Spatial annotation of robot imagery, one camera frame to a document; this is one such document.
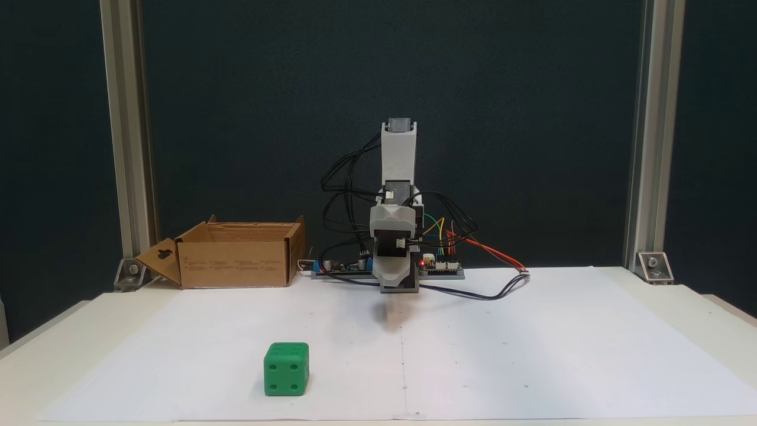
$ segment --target wire bundle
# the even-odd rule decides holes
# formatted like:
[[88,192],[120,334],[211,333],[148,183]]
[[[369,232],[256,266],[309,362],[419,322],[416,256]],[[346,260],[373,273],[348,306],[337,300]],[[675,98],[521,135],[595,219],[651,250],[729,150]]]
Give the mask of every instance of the wire bundle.
[[[332,230],[338,233],[351,233],[354,237],[350,241],[354,241],[360,246],[360,254],[367,256],[369,254],[363,240],[369,236],[369,231],[365,228],[366,224],[358,224],[355,221],[355,208],[354,198],[361,199],[366,202],[375,203],[376,196],[383,196],[376,191],[363,190],[354,187],[354,172],[355,164],[361,156],[367,152],[374,151],[381,147],[381,133],[374,135],[362,148],[356,149],[352,152],[343,155],[323,174],[321,177],[321,190],[326,193],[334,193],[331,199],[323,206],[322,222],[323,227],[328,230]],[[333,184],[332,181],[339,174],[339,172],[346,168],[344,172],[344,181],[342,185]],[[344,200],[344,210],[347,212],[348,222],[335,221],[329,218],[329,211],[338,198]],[[347,225],[349,230],[332,227],[334,225]]]
[[465,241],[470,235],[472,235],[475,231],[478,230],[478,225],[473,221],[473,219],[468,216],[467,213],[465,213],[454,201],[452,201],[449,197],[445,196],[443,193],[439,193],[438,191],[419,191],[415,194],[413,194],[411,197],[406,199],[402,205],[410,207],[415,198],[420,195],[431,195],[437,198],[441,204],[446,208],[447,213],[449,214],[449,218],[451,223],[458,224],[460,226],[460,229],[462,231],[461,234],[452,234],[447,235],[447,238],[442,237],[442,227],[443,224],[440,225],[437,222],[437,226],[439,226],[439,241],[421,241],[421,240],[412,240],[411,243],[417,244],[418,246],[427,246],[427,247],[440,247],[444,249],[444,247],[454,247],[463,241]]

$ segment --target connector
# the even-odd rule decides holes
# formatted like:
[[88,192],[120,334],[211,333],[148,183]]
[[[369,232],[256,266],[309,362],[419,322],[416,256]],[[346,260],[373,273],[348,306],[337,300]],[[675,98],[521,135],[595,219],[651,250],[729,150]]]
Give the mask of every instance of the connector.
[[434,265],[436,265],[436,258],[431,253],[424,253],[423,263],[426,265],[427,268],[433,268]]

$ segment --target black cable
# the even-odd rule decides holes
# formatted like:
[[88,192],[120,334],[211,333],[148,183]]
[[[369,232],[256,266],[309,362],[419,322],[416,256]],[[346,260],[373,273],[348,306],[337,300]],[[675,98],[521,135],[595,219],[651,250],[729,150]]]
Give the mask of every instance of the black cable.
[[[333,221],[332,219],[328,218],[329,209],[331,208],[331,204],[335,201],[335,197],[332,197],[332,199],[329,200],[329,202],[326,204],[323,210],[323,225],[326,229],[333,230],[340,233],[352,233],[354,234],[354,242],[360,247],[360,254],[363,256],[366,256],[369,254],[368,249],[366,248],[365,243],[363,242],[363,236],[361,235],[363,231],[359,230],[358,227],[363,226],[367,227],[366,225],[361,225],[356,223],[355,219],[355,211],[354,211],[354,200],[353,197],[357,196],[358,198],[365,199],[362,196],[382,196],[381,193],[377,193],[375,191],[368,191],[368,190],[362,190],[354,187],[354,170],[355,170],[355,164],[360,159],[360,157],[367,152],[371,152],[373,150],[376,150],[381,146],[379,143],[376,145],[375,143],[381,140],[381,133],[377,133],[374,135],[365,145],[363,145],[362,148],[356,149],[352,152],[347,153],[346,155],[343,155],[341,158],[339,158],[321,177],[321,190],[324,192],[337,192],[337,197],[341,195],[342,199],[344,200],[344,209],[347,213],[347,222],[337,222]],[[344,182],[341,186],[336,185],[329,185],[331,180],[339,173],[339,171],[347,166],[347,170],[344,174]],[[375,203],[374,199],[365,199],[366,201],[369,201],[371,203]],[[352,231],[345,231],[345,230],[339,230],[336,228],[330,227],[327,223],[333,223],[333,224],[345,224],[349,226]]]
[[429,284],[420,284],[421,288],[429,289],[429,290],[435,290],[446,294],[451,294],[453,296],[460,296],[460,297],[466,297],[467,299],[474,299],[474,300],[499,300],[502,299],[504,296],[507,296],[510,291],[521,281],[529,280],[531,275],[529,274],[518,274],[516,275],[512,280],[510,280],[507,284],[505,284],[505,287],[500,290],[499,293],[495,294],[494,296],[486,296],[484,294],[478,294],[478,293],[472,293],[465,290],[458,290],[458,289],[451,289],[448,287],[439,287],[439,286],[432,286]]

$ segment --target cardboard box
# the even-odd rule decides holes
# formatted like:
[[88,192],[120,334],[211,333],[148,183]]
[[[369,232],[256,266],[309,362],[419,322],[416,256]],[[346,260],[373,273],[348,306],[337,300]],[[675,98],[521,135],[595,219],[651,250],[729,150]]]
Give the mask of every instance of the cardboard box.
[[305,255],[305,221],[219,223],[215,215],[137,260],[183,289],[286,287]]

